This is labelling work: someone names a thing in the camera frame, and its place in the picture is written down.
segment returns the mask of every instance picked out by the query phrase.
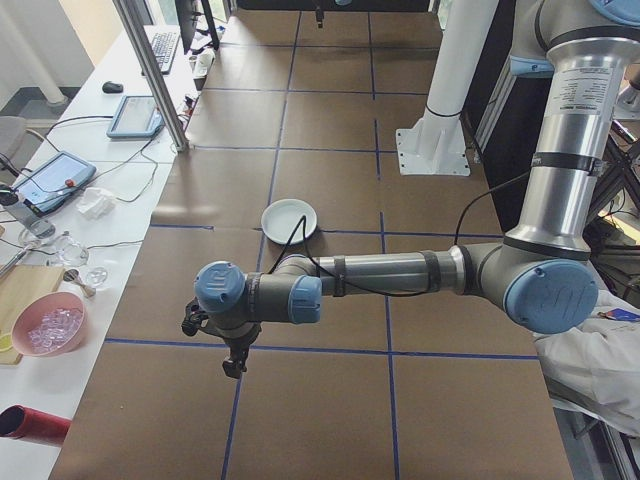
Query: pink bowl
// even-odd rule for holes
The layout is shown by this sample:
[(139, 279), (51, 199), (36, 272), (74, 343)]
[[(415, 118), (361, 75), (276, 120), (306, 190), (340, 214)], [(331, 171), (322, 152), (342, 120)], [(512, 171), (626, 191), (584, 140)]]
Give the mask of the pink bowl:
[[(29, 332), (42, 325), (42, 319), (45, 314), (53, 312), (58, 308), (79, 310), (82, 314), (80, 326), (74, 333), (72, 333), (66, 343), (58, 346), (54, 350), (47, 351), (45, 353), (36, 353), (31, 343), (31, 339), (29, 338)], [(61, 353), (70, 352), (77, 347), (85, 337), (86, 332), (87, 322), (82, 300), (73, 293), (55, 292), (45, 295), (44, 297), (40, 297), (23, 310), (13, 327), (11, 342), (13, 343), (13, 348), (23, 355), (29, 355), (32, 357), (53, 357), (55, 355), (60, 355)]]

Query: label sticker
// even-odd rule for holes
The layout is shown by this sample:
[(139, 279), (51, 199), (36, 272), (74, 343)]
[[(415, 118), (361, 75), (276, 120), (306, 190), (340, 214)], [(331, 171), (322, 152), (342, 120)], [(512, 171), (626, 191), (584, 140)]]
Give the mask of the label sticker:
[(640, 315), (636, 315), (633, 312), (623, 310), (622, 308), (614, 308), (608, 312), (599, 312), (598, 316), (606, 318), (608, 320), (618, 320), (620, 322), (638, 322), (640, 321)]
[(572, 68), (556, 72), (545, 117), (558, 114), (612, 114), (613, 101), (607, 102), (612, 75), (612, 68), (603, 67)]

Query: white column base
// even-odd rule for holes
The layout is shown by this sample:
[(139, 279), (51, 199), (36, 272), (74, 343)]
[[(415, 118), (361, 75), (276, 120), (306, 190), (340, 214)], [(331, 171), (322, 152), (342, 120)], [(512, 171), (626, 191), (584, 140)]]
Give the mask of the white column base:
[(426, 151), (419, 151), (422, 130), (421, 118), (411, 129), (396, 130), (398, 163), (402, 175), (459, 175), (471, 174), (465, 155), (466, 145), (462, 125), (458, 120), (452, 130), (452, 138), (447, 141), (447, 130), (441, 130), (435, 145)]

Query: white table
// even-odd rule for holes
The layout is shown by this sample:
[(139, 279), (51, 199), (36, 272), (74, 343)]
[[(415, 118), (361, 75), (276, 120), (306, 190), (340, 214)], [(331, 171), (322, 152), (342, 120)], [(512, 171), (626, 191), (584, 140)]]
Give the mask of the white table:
[[(107, 80), (124, 84), (124, 94), (150, 94), (124, 33), (71, 102), (62, 119), (113, 115), (122, 95), (102, 93), (102, 84)], [(188, 62), (180, 51), (171, 74), (165, 80), (176, 107), (182, 104), (185, 94), (196, 91)], [(145, 144), (144, 141), (109, 140), (105, 135), (108, 125), (109, 120), (106, 119), (69, 122), (55, 128), (49, 139), (59, 149), (94, 163), (100, 173), (121, 164)], [(28, 167), (33, 169), (43, 164), (54, 153), (50, 145), (43, 143)], [(145, 149), (145, 154), (159, 165), (153, 184), (137, 201), (117, 202), (105, 216), (87, 220), (76, 210), (79, 198), (75, 198), (50, 216), (57, 233), (69, 231), (85, 246), (142, 240), (176, 154), (166, 129)], [(122, 198), (133, 198), (149, 180), (153, 166), (138, 155), (121, 168), (100, 177), (92, 186), (105, 188)], [(0, 220), (10, 218), (7, 213), (0, 213)], [(3, 225), (7, 232), (2, 238), (17, 243), (21, 226), (17, 223)], [(16, 366), (0, 365), (0, 410), (21, 404), (62, 417), (73, 417), (139, 249), (140, 244), (137, 243), (90, 250), (88, 264), (79, 269), (81, 275), (97, 266), (105, 267), (109, 273), (95, 297), (84, 299), (80, 289), (69, 283), (63, 282), (60, 286), (61, 291), (73, 292), (84, 299), (90, 325), (86, 340), (76, 350), (58, 357), (23, 357)], [(6, 262), (16, 251), (0, 244), (0, 263)], [(46, 258), (42, 254), (31, 253), (24, 263), (44, 264)], [(45, 479), (58, 454), (59, 449), (55, 447), (0, 439), (0, 478)]]

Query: tissue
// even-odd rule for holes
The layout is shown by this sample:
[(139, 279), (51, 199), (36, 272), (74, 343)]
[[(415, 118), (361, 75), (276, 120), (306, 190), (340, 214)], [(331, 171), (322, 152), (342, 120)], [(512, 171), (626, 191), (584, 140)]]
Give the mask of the tissue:
[(116, 197), (110, 191), (104, 188), (89, 187), (85, 189), (76, 208), (85, 218), (95, 220), (109, 212), (115, 203)]

